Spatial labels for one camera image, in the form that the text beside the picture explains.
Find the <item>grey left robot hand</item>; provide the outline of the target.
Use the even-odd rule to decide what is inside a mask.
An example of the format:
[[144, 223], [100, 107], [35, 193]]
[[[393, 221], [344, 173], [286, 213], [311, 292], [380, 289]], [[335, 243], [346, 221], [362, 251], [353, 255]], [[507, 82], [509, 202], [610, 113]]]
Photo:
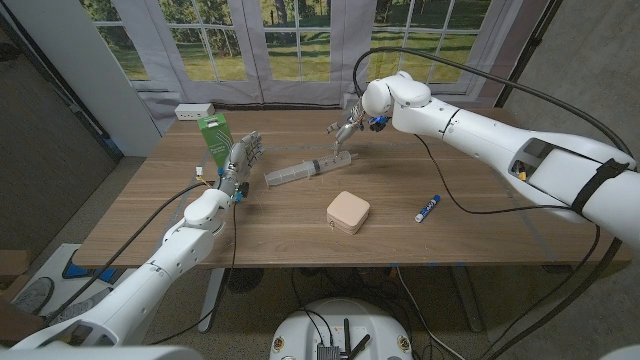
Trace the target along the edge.
[[229, 196], [240, 193], [246, 197], [251, 169], [262, 154], [262, 135], [253, 131], [244, 136], [231, 147], [215, 188]]

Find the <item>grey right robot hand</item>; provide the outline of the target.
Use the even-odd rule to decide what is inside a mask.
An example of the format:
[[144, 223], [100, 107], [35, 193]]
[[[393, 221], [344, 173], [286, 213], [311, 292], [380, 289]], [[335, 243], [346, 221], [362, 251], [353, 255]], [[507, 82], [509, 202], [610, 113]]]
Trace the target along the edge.
[[363, 129], [365, 115], [366, 112], [363, 108], [362, 102], [358, 100], [351, 108], [350, 114], [345, 120], [342, 122], [334, 122], [327, 127], [326, 132], [328, 134], [336, 132], [333, 146], [333, 155], [335, 157], [339, 155], [342, 144], [346, 142], [356, 130]]

